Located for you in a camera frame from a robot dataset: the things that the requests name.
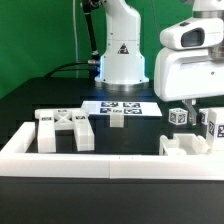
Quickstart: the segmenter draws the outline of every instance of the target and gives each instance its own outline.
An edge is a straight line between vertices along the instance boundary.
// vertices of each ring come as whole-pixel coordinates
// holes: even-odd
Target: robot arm
[[[96,86],[128,91],[148,86],[145,77],[145,59],[140,53],[139,13],[125,0],[84,0],[85,14],[103,5],[107,20],[107,48],[101,57],[100,75]]]
[[[224,94],[224,1],[193,3],[193,17],[162,31],[156,59],[155,93],[164,101],[189,101]]]

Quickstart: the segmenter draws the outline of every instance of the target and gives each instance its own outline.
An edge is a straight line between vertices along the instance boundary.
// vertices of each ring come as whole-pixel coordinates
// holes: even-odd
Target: black cable
[[[88,69],[88,68],[58,69],[45,78],[50,78],[56,72],[72,72],[72,71],[96,71],[96,69]]]
[[[64,64],[64,65],[61,65],[61,66],[53,69],[52,71],[48,72],[46,75],[44,75],[44,77],[49,78],[55,72],[57,72],[58,70],[63,69],[63,68],[67,68],[67,67],[71,67],[71,66],[75,66],[75,65],[87,65],[87,64],[88,64],[88,62],[72,62],[72,63]]]

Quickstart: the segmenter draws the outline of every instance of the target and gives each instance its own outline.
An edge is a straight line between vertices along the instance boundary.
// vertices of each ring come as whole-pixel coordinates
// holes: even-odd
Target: marker sticker
[[[128,49],[125,44],[122,44],[120,50],[117,53],[118,54],[129,54]]]

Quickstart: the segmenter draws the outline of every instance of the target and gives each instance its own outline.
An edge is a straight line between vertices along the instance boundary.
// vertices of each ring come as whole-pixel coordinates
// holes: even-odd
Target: green backdrop
[[[80,2],[76,1],[79,60],[87,60],[91,50]],[[155,58],[162,47],[158,33],[190,17],[191,6],[179,0],[154,0],[153,11],[151,0],[126,2],[141,14],[141,52],[146,58],[146,75],[153,79]],[[0,5],[0,98],[26,80],[76,60],[72,0],[0,0]],[[106,38],[103,7],[92,16],[102,54]],[[75,77],[74,73],[55,76],[59,75]]]

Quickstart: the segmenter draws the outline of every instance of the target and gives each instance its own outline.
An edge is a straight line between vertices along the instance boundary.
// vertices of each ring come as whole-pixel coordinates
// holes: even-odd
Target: black tabletop
[[[194,133],[205,137],[206,127],[201,124],[169,124],[169,108],[184,108],[183,104],[160,101],[152,87],[114,92],[97,89],[88,79],[34,78],[0,100],[1,148],[24,121],[35,120],[36,109],[79,108],[84,100],[157,102],[163,114],[126,117],[122,129],[109,128],[106,116],[91,115],[94,154],[157,155],[160,135],[172,138],[173,133]],[[215,97],[200,100],[196,108],[223,105],[223,97]],[[36,150],[34,142],[29,153]],[[57,132],[57,153],[79,153],[72,132]],[[0,177],[3,224],[221,224],[223,207],[221,181]]]

